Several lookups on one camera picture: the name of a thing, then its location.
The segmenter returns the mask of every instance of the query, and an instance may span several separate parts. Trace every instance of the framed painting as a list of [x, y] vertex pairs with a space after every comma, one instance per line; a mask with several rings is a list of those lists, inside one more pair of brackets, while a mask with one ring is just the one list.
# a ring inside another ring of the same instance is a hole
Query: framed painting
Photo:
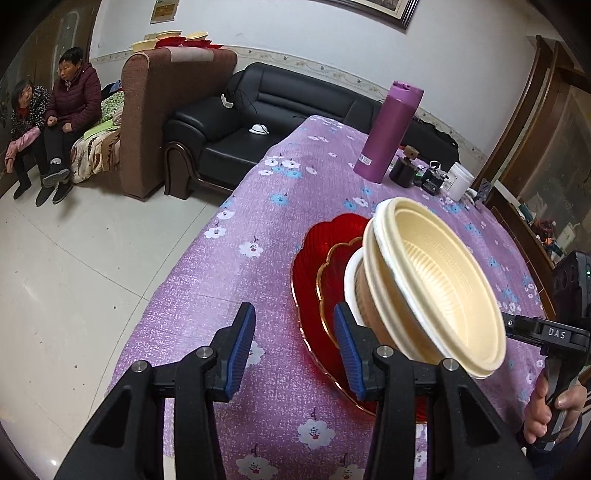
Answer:
[[320, 0], [363, 12], [406, 30], [418, 0]]

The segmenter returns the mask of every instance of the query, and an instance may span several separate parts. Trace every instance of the floral jacket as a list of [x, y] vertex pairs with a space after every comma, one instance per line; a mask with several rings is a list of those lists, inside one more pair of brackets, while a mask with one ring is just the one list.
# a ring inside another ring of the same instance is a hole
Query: floral jacket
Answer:
[[21, 117], [17, 112], [12, 112], [12, 140], [21, 138], [31, 128], [39, 127], [43, 131], [45, 128], [45, 112], [49, 105], [49, 92], [41, 85], [33, 87], [33, 97], [29, 104], [29, 113], [25, 117]]

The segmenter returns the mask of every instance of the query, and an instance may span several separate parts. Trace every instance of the black pants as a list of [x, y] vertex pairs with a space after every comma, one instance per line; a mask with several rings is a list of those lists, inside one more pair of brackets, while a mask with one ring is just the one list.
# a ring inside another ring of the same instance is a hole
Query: black pants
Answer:
[[31, 183], [25, 166], [25, 155], [31, 154], [35, 157], [35, 162], [39, 167], [41, 175], [45, 175], [49, 169], [47, 156], [45, 155], [46, 150], [43, 136], [44, 132], [42, 132], [41, 135], [39, 135], [35, 141], [23, 151], [17, 152], [17, 156], [14, 158], [14, 171], [16, 172], [18, 181], [21, 185], [29, 185]]
[[48, 161], [60, 158], [65, 165], [69, 166], [70, 150], [84, 132], [72, 131], [64, 133], [61, 130], [63, 125], [63, 122], [58, 122], [53, 127], [45, 129], [45, 150]]

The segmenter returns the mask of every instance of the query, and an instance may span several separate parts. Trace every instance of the purple tablecloth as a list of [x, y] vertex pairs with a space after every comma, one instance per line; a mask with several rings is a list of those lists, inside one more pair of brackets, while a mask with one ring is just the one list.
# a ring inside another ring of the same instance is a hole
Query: purple tablecloth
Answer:
[[[365, 181], [352, 170], [365, 139], [351, 127], [314, 116], [272, 147], [156, 291], [113, 374], [114, 384], [137, 359], [153, 365], [180, 360], [229, 325], [240, 302], [251, 302], [256, 333], [241, 389], [231, 403], [216, 404], [230, 480], [363, 476], [374, 418], [320, 378], [291, 296], [291, 263], [315, 223], [344, 212], [370, 217], [380, 201], [410, 197], [468, 245], [503, 311], [543, 315], [525, 262], [490, 211], [416, 187]], [[542, 366], [538, 349], [508, 340], [503, 366], [480, 382], [515, 430]], [[172, 456], [170, 407], [164, 443]], [[426, 429], [417, 425], [416, 478], [425, 476], [426, 450]]]

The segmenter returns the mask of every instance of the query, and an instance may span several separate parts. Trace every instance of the red glass plate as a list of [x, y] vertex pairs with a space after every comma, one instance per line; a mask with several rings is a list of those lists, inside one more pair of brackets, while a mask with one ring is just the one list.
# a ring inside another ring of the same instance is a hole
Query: red glass plate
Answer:
[[[375, 415], [376, 403], [358, 401], [349, 389], [330, 321], [335, 305], [345, 299], [345, 268], [361, 246], [360, 237], [368, 221], [354, 213], [345, 213], [330, 222], [314, 225], [295, 256], [291, 292], [298, 310], [300, 332], [314, 362], [355, 406]], [[416, 420], [426, 420], [422, 398], [417, 399]]]

